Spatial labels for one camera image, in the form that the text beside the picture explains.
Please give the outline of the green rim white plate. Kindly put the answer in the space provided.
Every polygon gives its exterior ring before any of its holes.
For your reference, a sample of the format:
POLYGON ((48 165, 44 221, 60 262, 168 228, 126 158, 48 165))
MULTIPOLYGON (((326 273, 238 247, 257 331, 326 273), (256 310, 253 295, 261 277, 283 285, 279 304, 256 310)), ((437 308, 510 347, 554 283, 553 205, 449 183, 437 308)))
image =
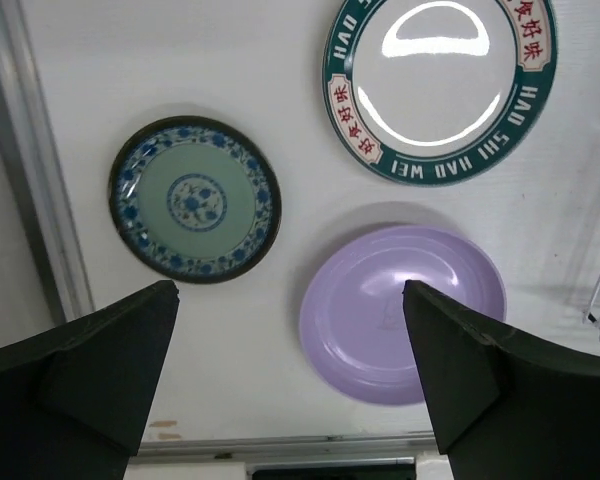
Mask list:
POLYGON ((322 62, 326 112, 353 158, 388 180, 469 180, 526 137, 557 64, 548 1, 346 1, 322 62))

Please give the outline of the lavender purple plate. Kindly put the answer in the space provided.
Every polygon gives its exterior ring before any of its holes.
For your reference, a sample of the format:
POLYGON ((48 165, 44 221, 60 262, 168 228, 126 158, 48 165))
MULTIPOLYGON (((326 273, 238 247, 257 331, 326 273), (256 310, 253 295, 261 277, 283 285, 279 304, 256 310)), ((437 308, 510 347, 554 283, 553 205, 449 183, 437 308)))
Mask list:
POLYGON ((402 307, 408 280, 496 320, 506 318, 501 275, 468 239, 422 225, 365 234, 319 268, 299 313, 305 357, 338 392, 381 406, 423 402, 402 307))

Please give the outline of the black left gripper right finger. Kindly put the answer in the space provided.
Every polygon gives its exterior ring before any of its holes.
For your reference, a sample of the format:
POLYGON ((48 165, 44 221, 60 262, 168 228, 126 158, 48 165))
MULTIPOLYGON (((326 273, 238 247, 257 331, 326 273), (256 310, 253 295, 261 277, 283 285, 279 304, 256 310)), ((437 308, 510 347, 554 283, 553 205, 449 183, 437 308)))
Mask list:
POLYGON ((600 479, 600 357, 409 280, 403 310, 437 448, 457 479, 600 479))

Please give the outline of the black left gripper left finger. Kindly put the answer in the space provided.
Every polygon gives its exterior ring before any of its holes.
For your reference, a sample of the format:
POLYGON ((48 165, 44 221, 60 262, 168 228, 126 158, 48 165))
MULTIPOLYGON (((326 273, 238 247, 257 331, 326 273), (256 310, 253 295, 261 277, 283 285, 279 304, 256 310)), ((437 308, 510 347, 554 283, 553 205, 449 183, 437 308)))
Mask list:
POLYGON ((136 456, 179 307, 161 280, 0 348, 0 479, 121 479, 136 456))

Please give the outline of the small dark teal plate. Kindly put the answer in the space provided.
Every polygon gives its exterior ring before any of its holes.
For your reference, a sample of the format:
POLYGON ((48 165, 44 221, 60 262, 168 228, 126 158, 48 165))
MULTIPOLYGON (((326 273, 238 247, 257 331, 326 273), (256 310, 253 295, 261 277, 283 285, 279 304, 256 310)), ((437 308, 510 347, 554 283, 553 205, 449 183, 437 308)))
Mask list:
POLYGON ((282 219, 277 177, 262 151, 235 128, 206 117, 171 116, 135 132, 108 180, 121 240, 157 273, 217 284, 269 253, 282 219))

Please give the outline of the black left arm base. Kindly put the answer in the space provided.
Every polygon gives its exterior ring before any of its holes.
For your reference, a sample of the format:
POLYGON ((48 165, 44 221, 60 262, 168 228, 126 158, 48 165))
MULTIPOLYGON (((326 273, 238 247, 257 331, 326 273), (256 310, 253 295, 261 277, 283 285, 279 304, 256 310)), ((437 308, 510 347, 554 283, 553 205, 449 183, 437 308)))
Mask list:
POLYGON ((413 464, 329 466, 256 470, 253 480, 415 480, 413 464))

